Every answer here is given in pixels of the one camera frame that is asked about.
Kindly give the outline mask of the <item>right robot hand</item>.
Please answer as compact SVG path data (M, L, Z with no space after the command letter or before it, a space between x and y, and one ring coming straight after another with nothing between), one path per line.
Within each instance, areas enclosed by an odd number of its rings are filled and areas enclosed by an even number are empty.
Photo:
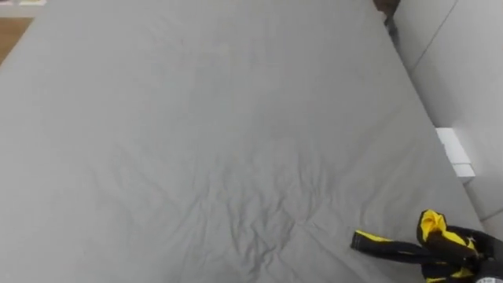
M467 258L470 283L502 283L502 240L483 231L468 230L475 251Z

